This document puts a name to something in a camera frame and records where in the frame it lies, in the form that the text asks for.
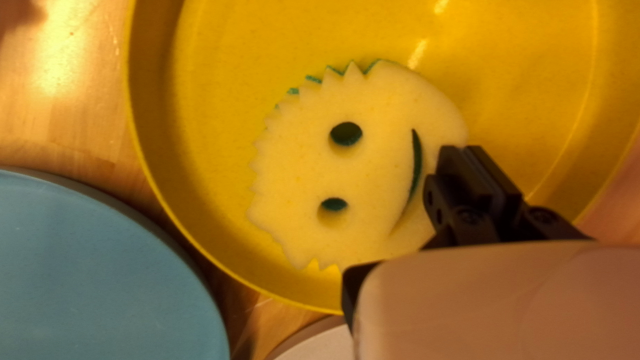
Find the yellow sponge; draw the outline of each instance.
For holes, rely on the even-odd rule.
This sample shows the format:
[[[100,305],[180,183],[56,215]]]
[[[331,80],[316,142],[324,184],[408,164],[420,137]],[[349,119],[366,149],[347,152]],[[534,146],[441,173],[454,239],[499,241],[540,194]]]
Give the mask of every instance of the yellow sponge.
[[[308,76],[265,123],[247,215],[297,268],[313,258],[345,268],[426,243],[422,182],[440,146],[467,139],[442,92],[385,60],[365,74],[352,62],[344,74]]]

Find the screw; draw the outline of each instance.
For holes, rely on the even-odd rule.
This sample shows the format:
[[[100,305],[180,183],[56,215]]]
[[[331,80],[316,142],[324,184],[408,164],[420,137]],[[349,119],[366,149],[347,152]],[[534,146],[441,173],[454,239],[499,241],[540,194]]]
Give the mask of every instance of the screw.
[[[462,209],[458,211],[458,217],[460,220],[470,225],[477,225],[482,222],[482,215],[471,209]]]
[[[549,225],[558,221],[556,214],[545,208],[531,208],[529,214],[533,220],[541,222],[542,224]]]

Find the sponge eye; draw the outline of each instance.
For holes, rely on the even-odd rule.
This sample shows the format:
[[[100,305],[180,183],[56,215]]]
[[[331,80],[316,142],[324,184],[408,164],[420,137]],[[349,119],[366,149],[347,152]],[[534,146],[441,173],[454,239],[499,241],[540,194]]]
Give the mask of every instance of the sponge eye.
[[[362,129],[360,126],[352,122],[343,122],[331,129],[331,139],[338,145],[351,146],[358,142],[362,137]]]
[[[322,207],[329,211],[340,211],[347,207],[347,202],[339,197],[330,197],[325,201],[322,201]]]

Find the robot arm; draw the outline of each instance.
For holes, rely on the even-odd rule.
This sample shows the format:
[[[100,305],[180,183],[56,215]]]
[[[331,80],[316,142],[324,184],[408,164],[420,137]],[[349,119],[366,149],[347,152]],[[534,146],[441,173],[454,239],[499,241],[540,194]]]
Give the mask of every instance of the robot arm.
[[[637,359],[640,250],[532,207],[480,147],[443,147],[422,251],[347,269],[356,358]]]

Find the wooden table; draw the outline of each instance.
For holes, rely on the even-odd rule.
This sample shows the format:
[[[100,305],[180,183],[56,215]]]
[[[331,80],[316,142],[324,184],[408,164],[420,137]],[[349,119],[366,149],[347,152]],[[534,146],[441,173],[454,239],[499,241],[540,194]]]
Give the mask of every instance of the wooden table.
[[[94,186],[173,234],[201,264],[233,359],[263,359],[324,316],[270,299],[221,273],[174,228],[132,146],[122,86],[129,0],[0,0],[0,164]],[[640,144],[580,226],[607,243],[640,243]]]

